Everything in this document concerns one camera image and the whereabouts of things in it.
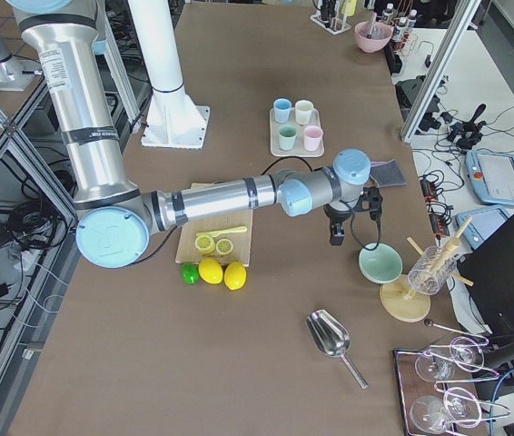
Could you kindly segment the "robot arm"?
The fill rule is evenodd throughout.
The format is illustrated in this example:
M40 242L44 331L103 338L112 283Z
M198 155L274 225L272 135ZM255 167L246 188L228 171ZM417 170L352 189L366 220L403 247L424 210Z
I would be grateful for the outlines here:
M191 3L174 22L168 4L132 1L130 14L152 87L143 130L122 144L94 46L100 1L14 1L35 49L78 185L75 240L100 267L143 259L163 232L211 216L269 209L297 217L352 212L371 175L363 151L318 168L253 175L268 154L274 60L301 61L275 44L282 31L322 47L306 12L281 5Z

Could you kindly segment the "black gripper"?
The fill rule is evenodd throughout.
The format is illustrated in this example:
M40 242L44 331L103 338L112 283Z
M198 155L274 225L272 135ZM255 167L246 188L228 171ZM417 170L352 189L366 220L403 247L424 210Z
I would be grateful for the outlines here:
M354 215L354 209L345 202L333 202L323 206L325 215L330 220L330 244L342 245L345 232L343 223Z

